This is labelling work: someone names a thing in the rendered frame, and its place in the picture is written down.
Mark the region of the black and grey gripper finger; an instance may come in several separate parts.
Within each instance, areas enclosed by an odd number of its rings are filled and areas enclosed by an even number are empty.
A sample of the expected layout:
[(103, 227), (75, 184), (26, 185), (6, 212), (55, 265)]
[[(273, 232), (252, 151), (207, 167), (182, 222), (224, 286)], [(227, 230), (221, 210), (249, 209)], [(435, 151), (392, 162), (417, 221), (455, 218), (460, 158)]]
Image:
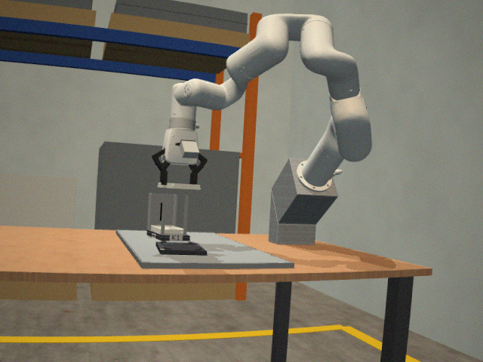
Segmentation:
[(198, 154), (198, 159), (201, 161), (198, 166), (196, 164), (195, 165), (189, 165), (189, 167), (192, 171), (191, 174), (190, 174), (190, 184), (194, 184), (194, 185), (197, 184), (199, 171), (205, 166), (205, 164), (208, 161), (200, 153)]
[(152, 155), (152, 159), (155, 162), (155, 165), (159, 168), (161, 171), (160, 173), (160, 182), (162, 182), (162, 185), (167, 185), (168, 181), (168, 172), (166, 171), (170, 163), (166, 162), (166, 160), (163, 162), (163, 164), (159, 161), (158, 157), (163, 155), (165, 153), (165, 148), (162, 149), (161, 151), (155, 153)]

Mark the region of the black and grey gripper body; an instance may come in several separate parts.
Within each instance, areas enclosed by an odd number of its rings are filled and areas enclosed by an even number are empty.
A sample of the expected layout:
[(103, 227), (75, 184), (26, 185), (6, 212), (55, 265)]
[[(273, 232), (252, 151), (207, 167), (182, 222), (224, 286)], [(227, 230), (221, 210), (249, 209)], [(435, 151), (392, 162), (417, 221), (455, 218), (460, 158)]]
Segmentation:
[(170, 164), (178, 165), (195, 165), (198, 163), (197, 158), (182, 158), (179, 146), (180, 140), (195, 140), (198, 146), (197, 132), (191, 128), (171, 127), (166, 130), (162, 149), (165, 148), (165, 160)]

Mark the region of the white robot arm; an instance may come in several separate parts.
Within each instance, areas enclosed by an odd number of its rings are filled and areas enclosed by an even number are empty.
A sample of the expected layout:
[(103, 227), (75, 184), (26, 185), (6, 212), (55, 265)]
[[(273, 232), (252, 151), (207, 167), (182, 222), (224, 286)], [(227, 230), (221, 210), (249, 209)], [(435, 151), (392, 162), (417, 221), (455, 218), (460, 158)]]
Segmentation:
[(194, 78), (172, 87), (169, 128), (196, 130), (196, 106), (221, 110), (238, 101), (249, 81), (286, 58), (289, 41), (300, 41), (303, 64), (326, 76), (328, 83), (331, 120), (308, 161), (297, 168), (297, 178), (305, 188), (324, 192), (331, 186), (332, 177), (342, 173), (337, 168), (343, 159), (361, 161), (372, 148), (371, 123), (356, 61), (334, 49), (333, 27), (325, 17), (273, 14), (262, 18), (256, 38), (228, 57), (226, 68), (231, 79), (218, 85)]

